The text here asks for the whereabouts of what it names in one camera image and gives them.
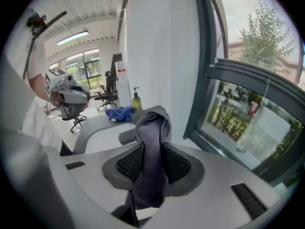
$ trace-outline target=hand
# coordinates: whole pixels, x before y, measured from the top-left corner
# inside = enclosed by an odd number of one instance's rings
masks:
[[[85,106],[82,108],[83,110],[89,106],[89,101],[86,102]]]
[[[58,92],[53,92],[53,99],[56,106],[59,106],[62,103],[61,95]]]

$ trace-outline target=chair base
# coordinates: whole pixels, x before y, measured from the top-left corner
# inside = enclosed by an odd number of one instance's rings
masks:
[[[87,117],[84,116],[84,115],[81,115],[81,114],[80,114],[79,116],[74,118],[74,122],[73,122],[74,125],[73,125],[73,127],[70,129],[71,133],[74,133],[73,129],[74,129],[74,127],[75,127],[77,124],[80,124],[80,126],[81,126],[81,123],[87,119]]]
[[[100,107],[98,107],[97,110],[99,110],[99,108],[101,108],[101,107],[103,107],[103,106],[106,106],[106,109],[107,109],[107,106],[108,106],[108,105],[114,105],[114,106],[117,107],[117,104],[114,103],[113,101],[111,101],[111,102],[106,101],[104,104],[102,104]]]

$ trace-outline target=soap bottle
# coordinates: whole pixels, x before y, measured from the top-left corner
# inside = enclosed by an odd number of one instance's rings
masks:
[[[132,106],[135,112],[142,110],[141,98],[138,96],[138,93],[136,92],[137,88],[138,87],[134,87],[134,98],[132,100]]]

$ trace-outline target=gray cloth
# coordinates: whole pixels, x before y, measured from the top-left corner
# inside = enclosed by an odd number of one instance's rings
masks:
[[[168,185],[161,157],[163,143],[172,138],[167,112],[156,109],[145,113],[136,123],[134,137],[144,143],[143,169],[132,189],[135,208],[158,208],[164,201],[163,189]]]

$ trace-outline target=vent slot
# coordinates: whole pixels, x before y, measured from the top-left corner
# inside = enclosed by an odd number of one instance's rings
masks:
[[[267,208],[244,183],[231,186],[231,189],[241,201],[252,219],[259,217],[267,211]]]

